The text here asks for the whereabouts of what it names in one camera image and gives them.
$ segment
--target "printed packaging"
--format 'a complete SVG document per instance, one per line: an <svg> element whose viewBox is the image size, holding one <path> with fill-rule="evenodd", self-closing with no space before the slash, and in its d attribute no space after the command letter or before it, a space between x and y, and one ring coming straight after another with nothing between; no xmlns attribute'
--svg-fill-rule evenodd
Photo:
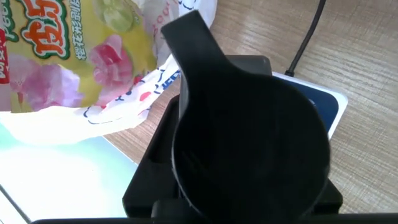
<svg viewBox="0 0 398 224"><path fill-rule="evenodd" d="M0 111L105 108L156 69L154 35L131 0L0 1Z"/></svg>

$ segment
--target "black stand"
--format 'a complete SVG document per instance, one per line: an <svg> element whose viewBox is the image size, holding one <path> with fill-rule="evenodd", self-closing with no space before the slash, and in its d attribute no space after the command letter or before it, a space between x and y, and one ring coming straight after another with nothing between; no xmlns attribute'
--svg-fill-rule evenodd
<svg viewBox="0 0 398 224"><path fill-rule="evenodd" d="M229 55L228 59L240 69L261 75L271 75L268 58L255 55ZM181 217L181 205L178 185L172 173L171 148L179 111L184 110L187 97L185 82L182 80L181 94L171 99L165 113L154 133L144 157L134 174L123 197L123 205L129 217ZM159 206L168 201L167 208ZM328 181L328 185L313 208L313 215L337 214L343 203L343 196Z"/></svg>

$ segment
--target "white plastic bag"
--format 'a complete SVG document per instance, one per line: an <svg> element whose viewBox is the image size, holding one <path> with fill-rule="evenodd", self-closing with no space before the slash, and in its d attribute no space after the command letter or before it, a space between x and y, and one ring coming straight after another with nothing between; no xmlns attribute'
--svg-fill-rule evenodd
<svg viewBox="0 0 398 224"><path fill-rule="evenodd" d="M29 144L71 144L87 138L133 128L148 115L151 104L179 77L160 28L198 9L208 26L214 20L217 0L133 0L155 33L158 69L145 76L132 91L110 102L105 109L53 106L33 113L0 112L0 123L18 140Z"/></svg>

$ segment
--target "black curved handle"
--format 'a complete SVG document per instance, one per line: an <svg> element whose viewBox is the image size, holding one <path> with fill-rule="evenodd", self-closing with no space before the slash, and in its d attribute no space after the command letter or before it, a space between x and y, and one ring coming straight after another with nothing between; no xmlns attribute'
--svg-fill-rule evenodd
<svg viewBox="0 0 398 224"><path fill-rule="evenodd" d="M187 80L190 95L199 94L203 82L221 68L231 67L198 11L192 11L162 27L162 33L174 59Z"/></svg>

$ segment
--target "wood grain surface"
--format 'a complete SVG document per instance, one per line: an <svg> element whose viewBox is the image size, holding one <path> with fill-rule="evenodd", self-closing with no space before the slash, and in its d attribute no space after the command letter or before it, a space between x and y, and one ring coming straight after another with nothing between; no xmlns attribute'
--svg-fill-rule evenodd
<svg viewBox="0 0 398 224"><path fill-rule="evenodd" d="M226 54L290 65L318 0L218 0L211 28ZM296 77L344 93L349 104L331 140L330 179L341 212L398 212L398 0L329 0ZM107 138L139 162L175 82L139 127Z"/></svg>

